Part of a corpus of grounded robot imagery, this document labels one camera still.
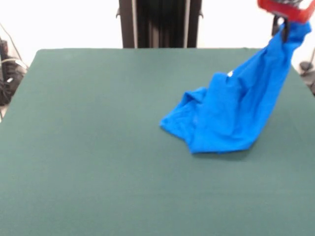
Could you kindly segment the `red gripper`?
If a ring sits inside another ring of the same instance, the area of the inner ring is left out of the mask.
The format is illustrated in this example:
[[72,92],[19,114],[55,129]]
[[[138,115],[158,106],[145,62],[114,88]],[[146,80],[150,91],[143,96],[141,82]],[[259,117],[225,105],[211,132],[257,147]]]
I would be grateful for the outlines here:
[[315,0],[258,0],[258,6],[274,15],[272,22],[272,35],[280,30],[279,19],[284,17],[282,40],[287,41],[290,22],[306,23],[314,13]]

